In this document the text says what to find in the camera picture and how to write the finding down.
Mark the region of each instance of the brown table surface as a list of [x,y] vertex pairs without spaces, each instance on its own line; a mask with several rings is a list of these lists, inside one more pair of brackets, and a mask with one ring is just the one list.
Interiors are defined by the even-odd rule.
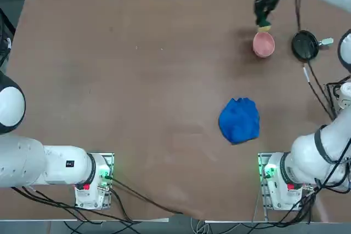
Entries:
[[[200,219],[251,221],[258,152],[288,151],[328,123],[291,54],[294,0],[271,16],[274,55],[258,59],[254,0],[26,0],[8,75],[27,113],[17,134],[48,145],[115,153],[115,175],[156,202]],[[313,62],[321,83],[347,72],[336,48],[350,15],[302,0],[302,27],[336,43]],[[258,139],[230,145],[218,116],[231,98],[256,102]],[[73,203],[72,186],[41,187]],[[169,216],[118,190],[135,219]],[[67,219],[1,189],[1,219]],[[323,192],[315,221],[349,221],[351,196]],[[255,220],[263,220],[260,199]],[[121,216],[117,203],[106,211]],[[281,214],[269,213],[271,220]]]

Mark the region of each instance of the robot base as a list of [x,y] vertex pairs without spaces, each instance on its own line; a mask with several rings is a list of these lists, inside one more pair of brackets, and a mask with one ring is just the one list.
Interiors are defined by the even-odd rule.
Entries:
[[112,176],[114,171],[114,153],[91,153],[95,159],[95,177],[90,185],[83,189],[75,187],[76,207],[85,209],[108,209],[111,206],[112,182],[104,176]]
[[290,210],[302,197],[302,188],[288,189],[281,175],[280,160],[284,153],[259,153],[262,198],[265,210]]

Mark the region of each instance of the blue cloth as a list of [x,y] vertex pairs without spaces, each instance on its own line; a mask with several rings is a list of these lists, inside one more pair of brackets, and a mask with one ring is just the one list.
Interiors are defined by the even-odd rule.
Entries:
[[257,138],[259,114],[256,105],[248,98],[231,99],[219,116],[219,128],[232,144]]

